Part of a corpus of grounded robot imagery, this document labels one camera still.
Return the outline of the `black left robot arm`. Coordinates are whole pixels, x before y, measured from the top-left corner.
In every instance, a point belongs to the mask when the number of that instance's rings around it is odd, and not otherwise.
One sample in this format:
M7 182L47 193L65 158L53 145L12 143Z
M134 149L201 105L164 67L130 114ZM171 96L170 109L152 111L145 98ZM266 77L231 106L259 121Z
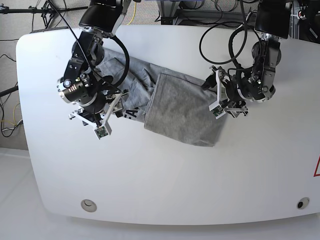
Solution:
M264 102L271 99L276 92L274 78L276 66L280 63L282 56L279 40L288 38L292 1L259 1L254 26L249 25L249 18L245 15L244 1L241 0L239 4L242 22L229 37L230 59L219 62L219 65L233 63L235 74L222 71L222 74L227 77L226 80L222 80L218 76L218 70L214 69L201 88L208 90L221 83L225 87L230 102L238 103L246 100ZM234 53L233 42L236 35L243 32L245 43L249 30L253 30L254 33L260 32L261 36L252 47L252 66L244 68L237 60L240 53Z

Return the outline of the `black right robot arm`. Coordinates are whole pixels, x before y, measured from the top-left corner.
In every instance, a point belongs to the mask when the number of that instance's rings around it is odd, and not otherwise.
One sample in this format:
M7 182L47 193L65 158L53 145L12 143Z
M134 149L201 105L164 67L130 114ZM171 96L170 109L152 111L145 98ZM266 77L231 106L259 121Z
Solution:
M106 104L119 93L130 66L130 56L116 36L129 5L129 0L92 0L83 14L79 26L82 32L71 50L63 76L57 81L57 91L66 103L79 105L86 117L97 121ZM122 49L125 65L117 81L111 75L102 76L97 66L104 58L103 40L111 39Z

